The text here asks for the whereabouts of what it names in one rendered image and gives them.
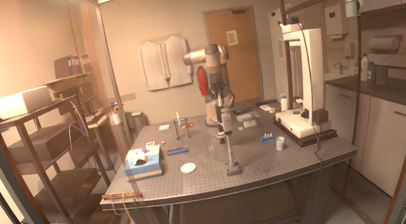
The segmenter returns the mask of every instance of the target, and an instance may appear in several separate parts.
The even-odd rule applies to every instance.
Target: countertop
[[[356,92],[357,76],[328,80],[326,84]],[[406,80],[388,78],[386,85],[377,85],[375,83],[361,81],[361,93],[406,105]]]
[[[163,176],[136,182],[143,193],[142,200],[145,206],[189,202],[251,190],[320,168],[320,161],[315,156],[317,144],[300,147],[273,123],[275,114],[263,111],[259,107],[253,108],[261,115],[253,117],[257,126],[239,130],[243,123],[232,116],[231,139],[234,144],[234,157],[243,169],[243,173],[239,175],[226,175],[227,144],[220,145],[219,140],[215,139],[214,135],[218,128],[207,127],[205,116],[188,118],[188,121],[196,122],[189,128],[191,137],[186,136],[184,129],[178,129],[179,140],[176,140],[172,122],[145,126],[132,149],[143,147],[146,142],[165,141],[165,144],[161,145]],[[170,125],[169,130],[159,131],[159,126],[165,124]],[[260,137],[264,133],[272,133],[275,138],[285,137],[285,149],[282,152],[277,151],[275,141],[261,143]],[[183,146],[188,146],[189,152],[167,156],[167,150]],[[323,141],[320,146],[319,155],[323,159],[323,166],[354,157],[357,152],[355,146],[340,137]],[[180,167],[189,162],[195,163],[196,169],[190,174],[183,174]],[[127,182],[121,166],[106,194],[133,191],[133,186]],[[100,204],[104,210],[113,209],[111,200],[102,200]],[[121,209],[123,199],[113,199],[113,204],[116,209]],[[127,208],[135,207],[131,197],[125,199],[125,204]]]

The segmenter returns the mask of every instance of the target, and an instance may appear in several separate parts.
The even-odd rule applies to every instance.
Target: cabinet handle
[[[395,111],[395,113],[398,114],[398,115],[401,115],[401,116],[406,117],[406,114],[405,114],[405,113],[401,113],[401,112],[398,112],[398,111]]]
[[[346,96],[346,95],[343,95],[343,94],[340,94],[341,96],[344,96],[344,97],[347,97],[347,98],[351,98],[351,96]]]

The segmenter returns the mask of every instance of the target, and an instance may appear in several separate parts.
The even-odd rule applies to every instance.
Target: faucet
[[[336,67],[337,64],[340,64],[340,74],[343,74],[343,67],[347,68],[346,66],[343,66],[340,62],[337,62],[334,67]]]

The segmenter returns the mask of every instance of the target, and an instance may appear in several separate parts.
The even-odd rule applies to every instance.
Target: white disc
[[[182,167],[180,167],[180,171],[186,174],[192,172],[193,170],[195,170],[195,168],[196,165],[194,163],[186,163]]]

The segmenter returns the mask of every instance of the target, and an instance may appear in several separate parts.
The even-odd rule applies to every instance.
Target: red object
[[[197,84],[199,85],[199,89],[202,96],[207,95],[207,77],[206,72],[203,67],[199,67],[196,72]]]

